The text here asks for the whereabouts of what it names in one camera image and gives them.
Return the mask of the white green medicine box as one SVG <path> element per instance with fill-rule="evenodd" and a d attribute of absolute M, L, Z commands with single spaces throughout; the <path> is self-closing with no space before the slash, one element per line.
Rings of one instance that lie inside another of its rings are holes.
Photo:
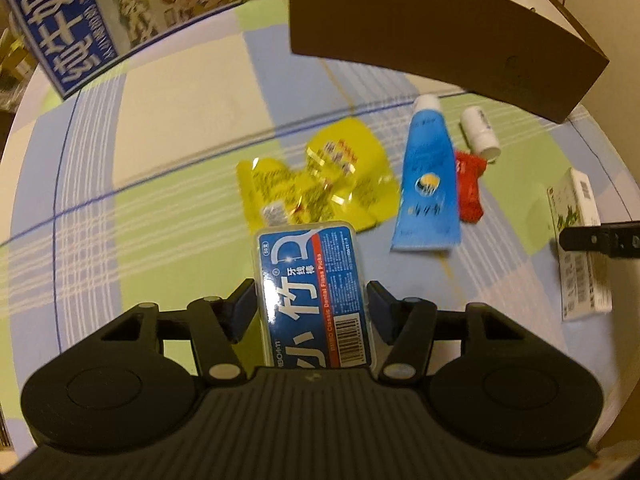
<path fill-rule="evenodd" d="M 586 174 L 570 168 L 547 190 L 559 258 L 562 320 L 612 311 L 608 264 L 600 252 L 600 214 Z"/>

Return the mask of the blue toothpaste tube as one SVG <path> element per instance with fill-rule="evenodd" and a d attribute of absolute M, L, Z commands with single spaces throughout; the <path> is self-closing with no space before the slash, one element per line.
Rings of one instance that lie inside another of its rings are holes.
<path fill-rule="evenodd" d="M 461 242 L 456 156 L 439 98 L 413 103 L 393 250 L 448 250 Z"/>

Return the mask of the blue dental floss box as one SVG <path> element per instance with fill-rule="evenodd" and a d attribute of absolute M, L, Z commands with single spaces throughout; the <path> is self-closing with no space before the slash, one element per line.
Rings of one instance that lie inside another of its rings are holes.
<path fill-rule="evenodd" d="M 277 368 L 376 364 L 356 233 L 329 221 L 259 230 L 254 241 L 265 361 Z"/>

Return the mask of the blue milk carton box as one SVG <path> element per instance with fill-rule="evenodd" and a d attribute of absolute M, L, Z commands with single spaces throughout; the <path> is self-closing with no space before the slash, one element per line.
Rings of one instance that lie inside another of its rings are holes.
<path fill-rule="evenodd" d="M 242 0 L 6 0 L 61 98 L 124 58 Z"/>

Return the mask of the red snack packet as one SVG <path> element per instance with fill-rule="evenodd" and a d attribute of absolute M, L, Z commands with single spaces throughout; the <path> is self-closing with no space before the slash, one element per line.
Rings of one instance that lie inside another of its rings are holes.
<path fill-rule="evenodd" d="M 459 216 L 463 222 L 475 224 L 483 217 L 478 180 L 483 177 L 486 167 L 484 158 L 456 151 Z"/>

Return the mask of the checkered tablecloth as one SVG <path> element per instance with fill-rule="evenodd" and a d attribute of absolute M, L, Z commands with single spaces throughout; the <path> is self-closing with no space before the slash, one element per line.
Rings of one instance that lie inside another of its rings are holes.
<path fill-rule="evenodd" d="M 1 161 L 1 411 L 16 454 L 34 446 L 20 393 L 38 367 L 139 302 L 179 309 L 253 275 L 239 162 L 299 168 L 322 127 L 354 116 L 399 169 L 413 100 L 439 90 L 294 55 L 288 0 L 244 0 L 64 101 L 35 74 Z M 447 89 L 457 148 L 473 105 L 501 144 L 480 181 L 483 219 L 443 255 L 394 252 L 384 222 L 358 237 L 364 274 L 445 309 L 487 302 L 552 342 L 599 379 L 608 430 L 639 379 L 639 266 L 611 264 L 609 314 L 563 322 L 547 191 L 576 168 L 609 222 L 638 217 L 638 185 L 583 107 L 557 125 Z"/>

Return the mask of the small white bottle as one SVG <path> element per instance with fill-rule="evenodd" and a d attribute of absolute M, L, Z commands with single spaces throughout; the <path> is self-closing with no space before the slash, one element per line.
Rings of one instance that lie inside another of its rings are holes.
<path fill-rule="evenodd" d="M 460 124 L 471 152 L 494 162 L 501 154 L 498 136 L 490 124 L 484 110 L 479 106 L 466 108 L 460 117 Z"/>

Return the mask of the brown cardboard storage box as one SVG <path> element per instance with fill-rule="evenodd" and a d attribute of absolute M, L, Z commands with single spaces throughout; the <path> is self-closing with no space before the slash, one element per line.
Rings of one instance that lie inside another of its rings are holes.
<path fill-rule="evenodd" d="M 562 122 L 608 57 L 559 0 L 290 0 L 297 54 L 454 84 Z"/>

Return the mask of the yellow snack packet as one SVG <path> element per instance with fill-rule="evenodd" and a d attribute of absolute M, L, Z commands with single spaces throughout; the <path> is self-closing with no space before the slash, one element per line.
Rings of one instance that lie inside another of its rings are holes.
<path fill-rule="evenodd" d="M 256 157 L 236 166 L 250 232 L 343 221 L 367 231 L 398 213 L 400 191 L 383 144 L 357 118 L 320 129 L 306 144 L 304 166 Z"/>

